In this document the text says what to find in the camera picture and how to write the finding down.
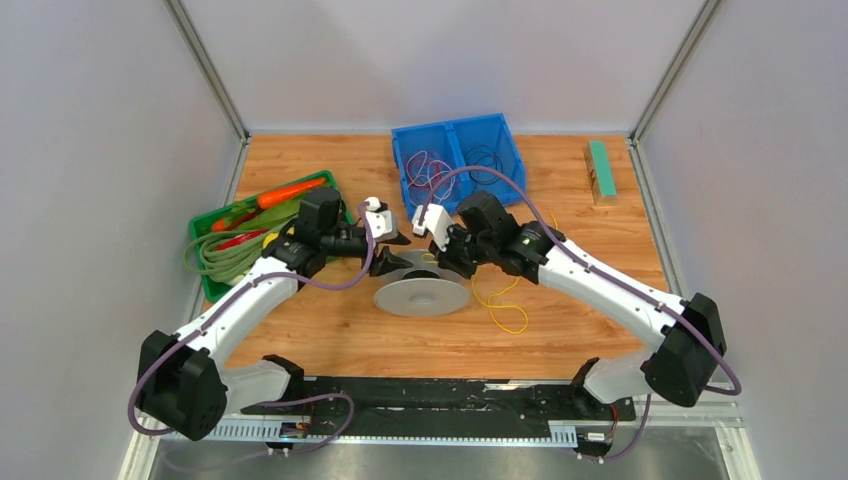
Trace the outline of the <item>white perforated cable spool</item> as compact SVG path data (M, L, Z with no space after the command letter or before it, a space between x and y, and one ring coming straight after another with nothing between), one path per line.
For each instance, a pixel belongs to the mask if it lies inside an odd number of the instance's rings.
M381 287L374 295L375 305L382 311L402 317L436 317L464 308L471 297L460 275L440 268L425 250L406 250L397 254L414 263L410 269L380 276ZM433 279L405 280L410 270L434 272Z

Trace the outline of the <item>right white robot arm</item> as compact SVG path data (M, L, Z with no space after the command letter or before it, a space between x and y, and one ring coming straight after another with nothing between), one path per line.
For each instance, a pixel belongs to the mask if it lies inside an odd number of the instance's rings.
M681 407L694 406L723 365L726 341L716 302L701 293L690 299L656 290L598 261L573 241L538 220L520 224L493 195L463 199L454 222L436 204L420 205L413 232L432 237L438 265L466 279L493 264L573 298L614 320L643 344L615 359L593 358L572 382L572 409L598 417L625 397L657 394Z

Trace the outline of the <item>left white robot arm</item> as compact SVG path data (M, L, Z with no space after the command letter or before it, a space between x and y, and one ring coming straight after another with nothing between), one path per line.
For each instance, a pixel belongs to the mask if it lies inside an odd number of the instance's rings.
M127 406L131 426L145 413L162 423L159 434L175 431L190 440L206 437L222 417L270 404L294 414L306 389L295 380L296 366L267 355L256 364L226 366L236 347L277 306L304 286L340 291L363 277L410 267L393 245L410 244L395 214L376 197L361 202L361 222L345 220L340 193L321 187L306 193L296 217L265 242L242 279L207 312L172 334L156 330L142 343L138 380Z

